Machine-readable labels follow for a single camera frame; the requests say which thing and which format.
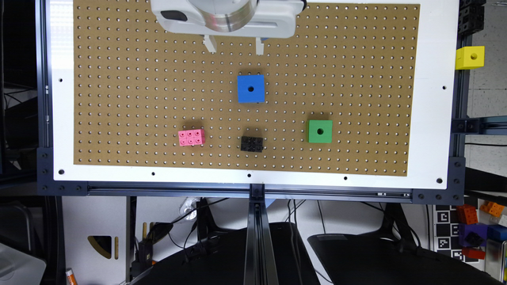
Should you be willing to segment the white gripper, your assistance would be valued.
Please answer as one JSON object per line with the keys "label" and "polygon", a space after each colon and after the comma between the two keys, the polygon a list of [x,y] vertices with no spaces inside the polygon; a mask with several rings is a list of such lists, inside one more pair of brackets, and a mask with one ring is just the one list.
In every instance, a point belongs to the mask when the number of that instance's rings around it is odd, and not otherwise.
{"label": "white gripper", "polygon": [[288,38],[295,33],[301,0],[152,0],[158,23],[173,33],[204,36],[210,53],[217,52],[214,36],[257,37],[257,55],[264,54],[261,38]]}

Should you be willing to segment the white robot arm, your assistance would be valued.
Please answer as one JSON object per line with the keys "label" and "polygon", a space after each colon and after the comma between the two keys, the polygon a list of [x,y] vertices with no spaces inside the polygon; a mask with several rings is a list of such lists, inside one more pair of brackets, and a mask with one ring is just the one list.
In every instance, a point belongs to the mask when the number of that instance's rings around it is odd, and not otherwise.
{"label": "white robot arm", "polygon": [[305,0],[151,0],[151,11],[168,32],[197,34],[209,52],[217,52],[216,36],[251,37],[256,54],[263,41],[294,35]]}

